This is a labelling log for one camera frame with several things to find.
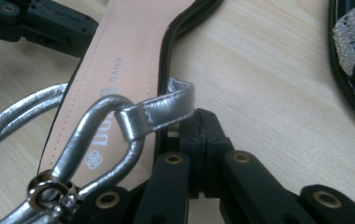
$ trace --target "light wood surface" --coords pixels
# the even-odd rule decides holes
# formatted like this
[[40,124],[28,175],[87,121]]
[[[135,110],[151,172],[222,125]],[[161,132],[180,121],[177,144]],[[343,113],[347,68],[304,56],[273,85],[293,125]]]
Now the light wood surface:
[[[63,0],[97,21],[106,0]],[[184,35],[171,77],[196,86],[196,106],[218,115],[235,148],[256,155],[292,192],[322,184],[355,201],[355,114],[334,83],[328,1],[225,0]],[[0,112],[66,82],[78,59],[22,40],[0,40]],[[0,218],[22,202],[55,110],[0,144]],[[217,200],[191,202],[189,223],[222,223]]]

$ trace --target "metal grommet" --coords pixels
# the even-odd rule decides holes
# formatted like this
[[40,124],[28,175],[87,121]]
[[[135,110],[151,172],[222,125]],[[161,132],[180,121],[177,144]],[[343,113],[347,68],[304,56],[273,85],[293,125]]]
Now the metal grommet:
[[165,157],[165,161],[170,164],[178,164],[183,161],[183,158],[181,158],[179,155],[170,155]]
[[102,209],[108,209],[116,206],[121,200],[119,193],[115,191],[108,191],[98,196],[96,199],[96,206]]
[[12,12],[15,11],[15,7],[12,6],[12,5],[10,5],[10,4],[3,4],[3,5],[2,5],[2,9],[3,9],[3,11],[6,12],[6,13],[12,13]]
[[337,197],[323,190],[315,191],[313,196],[318,203],[329,208],[339,208],[343,205]]
[[233,160],[241,163],[246,163],[250,161],[250,156],[244,152],[235,152],[233,155]]

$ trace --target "beige insole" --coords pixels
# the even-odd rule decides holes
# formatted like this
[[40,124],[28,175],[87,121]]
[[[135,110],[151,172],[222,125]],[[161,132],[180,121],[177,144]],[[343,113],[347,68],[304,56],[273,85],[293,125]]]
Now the beige insole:
[[[100,97],[121,94],[134,103],[157,96],[160,50],[169,24],[194,0],[110,0],[107,13],[76,74],[50,132],[39,171],[52,168],[85,111]],[[134,170],[120,183],[132,189],[147,180],[154,134],[146,138]],[[109,114],[72,181],[83,186],[109,171],[125,154],[119,125]]]

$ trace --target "wooden table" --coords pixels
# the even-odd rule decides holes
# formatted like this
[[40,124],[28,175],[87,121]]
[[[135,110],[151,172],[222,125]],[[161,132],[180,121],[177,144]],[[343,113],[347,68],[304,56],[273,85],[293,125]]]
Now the wooden table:
[[[107,1],[63,0],[97,21]],[[175,45],[171,77],[196,86],[236,149],[256,155],[299,193],[322,184],[355,201],[355,114],[328,58],[328,1],[226,0]],[[22,40],[0,41],[0,112],[66,82],[78,59]],[[0,144],[0,218],[26,195],[55,110]],[[190,223],[222,223],[217,200],[191,202]]]

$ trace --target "white logo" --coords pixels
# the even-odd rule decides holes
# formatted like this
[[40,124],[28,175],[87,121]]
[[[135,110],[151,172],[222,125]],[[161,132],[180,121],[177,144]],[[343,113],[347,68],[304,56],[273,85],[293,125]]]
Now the white logo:
[[94,150],[85,159],[85,164],[87,164],[88,169],[94,170],[102,163],[102,155]]

